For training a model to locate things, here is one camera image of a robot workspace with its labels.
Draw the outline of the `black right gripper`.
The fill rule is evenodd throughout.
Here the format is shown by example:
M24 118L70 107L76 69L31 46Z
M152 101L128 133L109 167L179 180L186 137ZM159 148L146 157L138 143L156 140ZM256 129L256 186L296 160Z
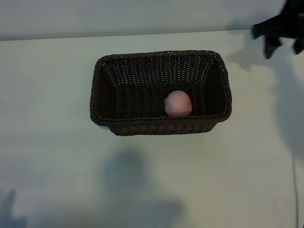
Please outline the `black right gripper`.
M253 38L265 37L264 55L270 59L273 53L282 45L278 37L296 38L294 53L304 50L304 2L302 0L287 0L278 15L252 27Z

